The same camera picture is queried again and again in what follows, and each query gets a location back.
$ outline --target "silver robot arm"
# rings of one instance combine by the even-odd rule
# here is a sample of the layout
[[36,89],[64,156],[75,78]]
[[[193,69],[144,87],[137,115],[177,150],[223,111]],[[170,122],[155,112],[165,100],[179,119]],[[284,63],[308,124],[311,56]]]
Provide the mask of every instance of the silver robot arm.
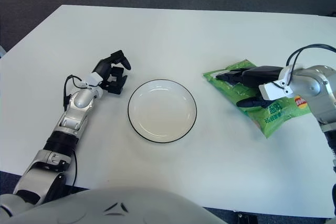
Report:
[[[119,50],[109,58],[101,60],[93,72],[81,80],[77,86],[79,91],[65,97],[65,112],[46,145],[38,151],[13,194],[0,196],[0,222],[61,196],[66,183],[64,171],[71,163],[71,157],[85,130],[95,101],[102,97],[103,89],[120,94],[126,82],[127,76],[122,76],[123,68],[111,67],[111,64],[118,63],[122,63],[128,70],[131,69],[126,57]],[[116,81],[109,81],[110,76],[116,77]]]

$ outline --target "black cable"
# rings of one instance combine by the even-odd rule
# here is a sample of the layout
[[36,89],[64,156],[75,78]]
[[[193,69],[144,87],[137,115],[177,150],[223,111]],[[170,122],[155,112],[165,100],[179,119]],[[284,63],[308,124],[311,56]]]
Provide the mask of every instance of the black cable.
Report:
[[73,82],[74,86],[75,86],[77,89],[87,89],[86,87],[79,87],[79,86],[77,86],[77,85],[75,84],[75,78],[76,78],[77,80],[79,80],[79,81],[82,81],[82,79],[80,79],[78,76],[73,76],[73,75],[72,75],[72,82]]
[[63,87],[63,107],[64,107],[64,111],[67,111],[67,106],[68,106],[68,104],[69,104],[69,100],[70,100],[70,98],[71,98],[71,94],[67,96],[67,83],[68,83],[68,81],[69,81],[70,79],[72,79],[72,82],[73,82],[73,84],[74,84],[74,86],[75,86],[76,88],[78,88],[78,89],[86,89],[86,87],[83,88],[83,87],[79,87],[79,86],[77,86],[77,85],[75,84],[75,78],[76,78],[77,80],[79,80],[79,81],[82,81],[82,79],[80,79],[78,76],[74,76],[74,75],[71,74],[71,75],[69,75],[69,76],[67,77],[67,79],[66,79],[65,82],[64,82],[64,87]]
[[298,50],[296,50],[295,52],[293,52],[287,59],[287,62],[286,62],[286,66],[289,65],[289,62],[290,60],[293,58],[294,55],[296,55],[299,51],[303,51],[307,48],[322,48],[322,49],[326,49],[326,50],[329,50],[329,51],[333,51],[333,52],[336,52],[336,48],[332,47],[332,46],[329,46],[329,45],[326,45],[326,44],[311,44],[311,45],[308,45],[308,46],[305,46],[305,47],[301,47],[299,48]]
[[75,158],[75,178],[74,178],[74,181],[73,181],[73,183],[72,183],[72,186],[71,186],[71,188],[70,188],[70,191],[69,191],[69,194],[72,194],[72,190],[73,190],[73,188],[74,188],[74,186],[75,186],[75,183],[76,183],[76,180],[77,180],[77,171],[78,171],[78,164],[77,164],[77,156],[76,156],[76,152],[75,152],[75,150],[73,150],[73,156],[74,156],[74,158]]
[[292,79],[293,79],[293,74],[294,74],[294,67],[295,67],[295,64],[296,64],[296,61],[300,55],[300,53],[302,52],[303,50],[299,51],[298,54],[296,55],[295,57],[295,60],[294,60],[294,63],[293,63],[293,66],[292,66],[292,70],[290,72],[290,76],[289,76],[289,80],[288,80],[288,83],[287,83],[287,86],[289,86],[289,84],[291,83]]
[[332,52],[336,53],[336,48],[334,48],[332,46],[329,46],[329,45],[326,45],[326,44],[311,44],[311,45],[299,48],[298,50],[296,50],[295,52],[293,52],[288,57],[287,62],[286,62],[286,66],[288,66],[289,63],[290,63],[290,61],[291,61],[291,59],[296,55],[296,57],[294,59],[293,66],[292,66],[292,70],[291,70],[291,73],[290,73],[289,81],[288,81],[287,85],[289,85],[291,83],[292,79],[293,79],[293,73],[294,73],[295,64],[296,64],[296,61],[297,61],[300,53],[303,50],[308,49],[308,48],[322,48],[322,49],[326,49],[326,50],[329,50],[329,51],[332,51]]
[[272,81],[272,83],[273,83],[276,87],[278,87],[278,88],[280,88],[280,89],[284,89],[282,86],[276,84],[275,82]]

